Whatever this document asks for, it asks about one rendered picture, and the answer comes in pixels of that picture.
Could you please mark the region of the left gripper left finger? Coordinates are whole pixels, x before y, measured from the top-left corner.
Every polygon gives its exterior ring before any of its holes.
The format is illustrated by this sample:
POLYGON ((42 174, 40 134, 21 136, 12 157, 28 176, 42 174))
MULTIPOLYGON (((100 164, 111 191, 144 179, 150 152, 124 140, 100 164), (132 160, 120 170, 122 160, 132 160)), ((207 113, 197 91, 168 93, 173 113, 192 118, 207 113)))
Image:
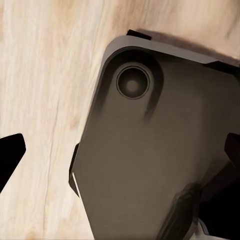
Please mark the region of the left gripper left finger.
POLYGON ((0 138, 0 193, 26 152, 21 133, 0 138))

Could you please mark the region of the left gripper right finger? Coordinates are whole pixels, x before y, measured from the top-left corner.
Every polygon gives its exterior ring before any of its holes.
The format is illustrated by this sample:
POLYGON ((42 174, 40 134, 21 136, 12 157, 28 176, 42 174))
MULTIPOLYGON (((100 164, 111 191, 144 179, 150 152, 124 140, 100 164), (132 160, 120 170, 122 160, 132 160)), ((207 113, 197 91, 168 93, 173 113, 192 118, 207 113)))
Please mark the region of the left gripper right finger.
POLYGON ((224 151, 240 173, 240 135, 235 133, 228 133, 224 151))

